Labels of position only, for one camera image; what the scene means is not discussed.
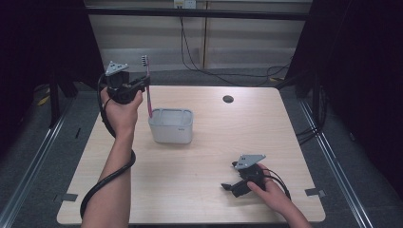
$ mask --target electrical outlet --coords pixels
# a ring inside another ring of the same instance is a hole
[[[184,9],[184,0],[174,0],[174,9]]]
[[[184,0],[184,8],[185,9],[196,9],[196,0]]]

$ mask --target translucent container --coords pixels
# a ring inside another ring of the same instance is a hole
[[[157,143],[192,142],[193,113],[188,109],[155,108],[148,124]]]

